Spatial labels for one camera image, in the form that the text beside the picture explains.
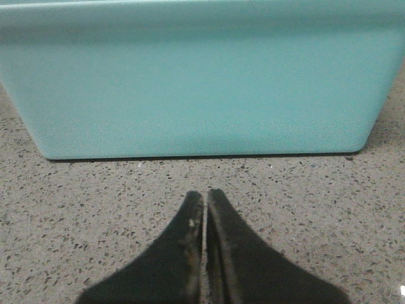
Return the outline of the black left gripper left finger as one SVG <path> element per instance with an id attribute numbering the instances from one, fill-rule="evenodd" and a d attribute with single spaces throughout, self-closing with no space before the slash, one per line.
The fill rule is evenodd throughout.
<path id="1" fill-rule="evenodd" d="M 85 290 L 77 303 L 199 303 L 203 197 L 185 196 L 161 235 L 133 262 Z"/>

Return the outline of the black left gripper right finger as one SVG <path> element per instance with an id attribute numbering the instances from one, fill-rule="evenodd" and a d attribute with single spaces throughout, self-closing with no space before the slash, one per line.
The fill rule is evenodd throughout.
<path id="1" fill-rule="evenodd" d="M 207 271 L 213 303 L 348 303 L 338 287 L 267 245 L 225 193 L 208 193 Z"/>

